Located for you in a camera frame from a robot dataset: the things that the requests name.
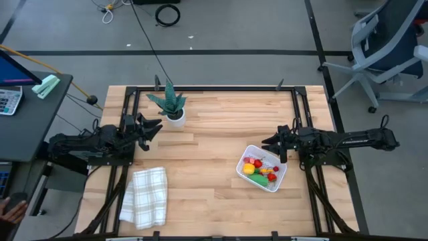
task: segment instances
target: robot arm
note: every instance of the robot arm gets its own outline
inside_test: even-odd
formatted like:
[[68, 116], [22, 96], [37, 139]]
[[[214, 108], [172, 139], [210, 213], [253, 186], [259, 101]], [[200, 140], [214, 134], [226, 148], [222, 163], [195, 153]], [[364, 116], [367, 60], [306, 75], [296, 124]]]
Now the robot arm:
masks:
[[141, 113], [137, 114], [137, 122], [131, 115], [124, 116], [122, 121], [123, 129], [114, 125], [105, 125], [94, 127], [93, 133], [85, 129], [77, 136], [57, 134], [49, 140], [48, 152], [53, 159], [72, 151], [120, 159], [129, 153], [134, 153], [135, 141], [138, 141], [141, 149], [148, 151], [149, 146], [146, 141], [151, 141], [163, 127], [159, 125], [162, 120], [147, 120]]
[[280, 156], [281, 163], [287, 162], [287, 150], [302, 151], [304, 154], [320, 156], [336, 149], [355, 147], [372, 147], [375, 149], [392, 151], [400, 144], [394, 133], [381, 125], [378, 129], [357, 131], [351, 133], [336, 133], [323, 131], [312, 127], [302, 127], [298, 130], [290, 129], [288, 125], [279, 126], [277, 133], [263, 140], [263, 149]]

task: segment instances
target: potted plant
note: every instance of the potted plant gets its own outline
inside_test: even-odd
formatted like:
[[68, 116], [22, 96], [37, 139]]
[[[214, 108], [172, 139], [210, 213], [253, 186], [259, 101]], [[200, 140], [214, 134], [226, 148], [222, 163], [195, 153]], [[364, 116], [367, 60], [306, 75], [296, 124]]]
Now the potted plant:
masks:
[[171, 81], [167, 81], [165, 86], [165, 99], [161, 99], [153, 94], [147, 94], [147, 97], [155, 102], [163, 111], [159, 114], [167, 116], [167, 120], [174, 127], [181, 127], [186, 122], [186, 112], [184, 105], [187, 97], [182, 97], [183, 93], [175, 96], [174, 86]]

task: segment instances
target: white towel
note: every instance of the white towel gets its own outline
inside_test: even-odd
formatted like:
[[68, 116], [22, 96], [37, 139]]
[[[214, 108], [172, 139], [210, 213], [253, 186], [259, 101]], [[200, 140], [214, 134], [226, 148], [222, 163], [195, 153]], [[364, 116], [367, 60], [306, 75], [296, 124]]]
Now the white towel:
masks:
[[164, 167], [134, 172], [125, 191], [119, 220], [134, 223], [137, 230], [164, 225], [167, 188]]

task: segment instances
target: wooden tabletop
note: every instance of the wooden tabletop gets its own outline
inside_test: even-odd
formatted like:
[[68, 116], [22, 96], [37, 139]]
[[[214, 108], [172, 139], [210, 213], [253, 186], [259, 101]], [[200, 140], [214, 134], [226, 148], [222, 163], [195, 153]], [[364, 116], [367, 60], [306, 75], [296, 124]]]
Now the wooden tabletop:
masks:
[[[125, 89], [109, 87], [101, 125], [118, 125]], [[306, 86], [306, 90], [314, 127], [333, 130], [323, 87]], [[188, 96], [187, 121], [181, 129], [170, 127], [165, 117], [157, 114], [158, 106], [143, 93], [140, 97], [138, 111], [147, 119], [162, 118], [164, 127], [149, 143], [150, 151], [137, 146], [128, 181], [134, 171], [165, 167], [167, 222], [147, 230], [121, 222], [120, 236], [152, 236], [153, 231], [160, 231], [161, 236], [270, 236], [271, 231], [278, 231], [280, 236], [315, 235], [306, 176], [299, 169], [295, 152], [288, 152], [288, 170], [275, 193], [246, 182], [235, 170], [248, 145], [259, 147], [278, 125], [291, 125], [291, 94], [208, 91], [183, 95]], [[357, 230], [345, 174], [329, 166], [323, 170], [331, 204]], [[110, 168], [102, 167], [88, 180], [76, 232], [82, 231], [104, 204], [109, 174]], [[318, 207], [323, 231], [327, 231], [321, 204]], [[108, 227], [112, 227], [113, 216]]]

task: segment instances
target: chair armrest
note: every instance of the chair armrest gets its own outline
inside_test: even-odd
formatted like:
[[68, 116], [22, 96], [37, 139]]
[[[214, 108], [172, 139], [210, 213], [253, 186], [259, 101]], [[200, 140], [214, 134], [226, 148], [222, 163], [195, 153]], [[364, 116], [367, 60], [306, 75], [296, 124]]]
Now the chair armrest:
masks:
[[425, 46], [416, 46], [413, 55], [420, 60], [428, 62], [428, 48]]
[[364, 27], [356, 32], [352, 37], [352, 46], [358, 45], [362, 40], [366, 39], [371, 32], [375, 30], [379, 23], [379, 16], [376, 14]]

